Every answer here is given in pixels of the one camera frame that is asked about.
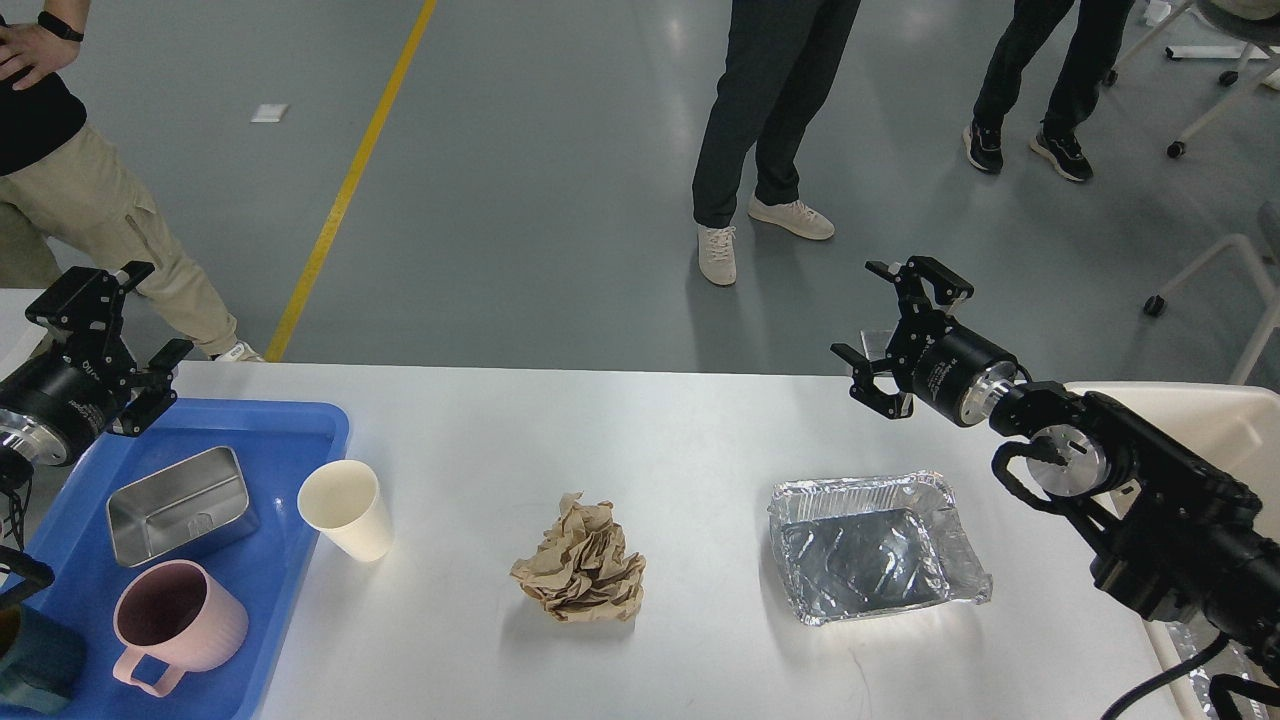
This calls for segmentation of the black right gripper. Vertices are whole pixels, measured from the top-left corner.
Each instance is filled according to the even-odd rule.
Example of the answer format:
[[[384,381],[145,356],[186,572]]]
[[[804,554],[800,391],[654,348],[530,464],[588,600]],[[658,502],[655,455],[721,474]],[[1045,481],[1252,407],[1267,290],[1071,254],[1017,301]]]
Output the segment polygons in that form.
[[[989,418],[1012,388],[1019,364],[952,318],[954,309],[974,296],[974,286],[931,256],[869,260],[867,269],[892,284],[900,318],[888,357],[870,360],[850,345],[829,346],[850,368],[850,396],[890,420],[911,416],[913,396],[959,427]],[[884,372],[899,392],[888,395],[876,384]]]

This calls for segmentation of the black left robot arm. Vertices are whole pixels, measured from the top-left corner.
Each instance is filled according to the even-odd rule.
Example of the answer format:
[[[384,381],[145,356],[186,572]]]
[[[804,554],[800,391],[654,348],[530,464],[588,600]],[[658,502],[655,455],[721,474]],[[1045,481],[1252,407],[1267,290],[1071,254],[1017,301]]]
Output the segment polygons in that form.
[[[125,296],[155,270],[131,261],[118,272],[73,266],[27,309],[51,346],[1,383],[3,574],[17,583],[4,609],[50,587],[52,569],[26,553],[26,510],[37,466],[77,461],[104,433],[136,437],[175,401],[177,365],[193,345],[174,338],[140,366],[122,338]]]

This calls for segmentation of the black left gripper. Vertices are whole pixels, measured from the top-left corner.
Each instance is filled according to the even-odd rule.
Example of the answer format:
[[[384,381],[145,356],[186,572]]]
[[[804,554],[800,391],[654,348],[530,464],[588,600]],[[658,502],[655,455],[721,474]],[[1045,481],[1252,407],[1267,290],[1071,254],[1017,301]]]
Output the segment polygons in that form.
[[[3,382],[3,465],[67,466],[104,433],[137,437],[175,401],[177,365],[195,345],[168,341],[143,369],[122,345],[125,296],[155,265],[72,266],[26,309],[64,348],[23,363]],[[105,365],[91,359],[105,356]]]

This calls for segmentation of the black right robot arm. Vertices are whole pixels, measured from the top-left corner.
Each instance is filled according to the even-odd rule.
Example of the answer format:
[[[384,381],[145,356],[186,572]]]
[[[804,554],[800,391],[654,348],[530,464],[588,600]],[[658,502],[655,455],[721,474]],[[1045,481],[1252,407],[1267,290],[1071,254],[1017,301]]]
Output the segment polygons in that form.
[[[1199,615],[1217,630],[1105,716],[1119,717],[1230,644],[1265,679],[1212,675],[1211,708],[1239,719],[1238,700],[1276,707],[1279,551],[1254,529],[1260,496],[1116,398],[1033,380],[1011,352],[955,318],[974,290],[937,259],[867,269],[893,287],[900,318],[883,357],[832,345],[850,368],[851,397],[888,419],[910,416],[922,401],[956,427],[988,425],[1004,438],[995,478],[1028,507],[1070,523],[1094,552],[1097,589],[1147,621]]]

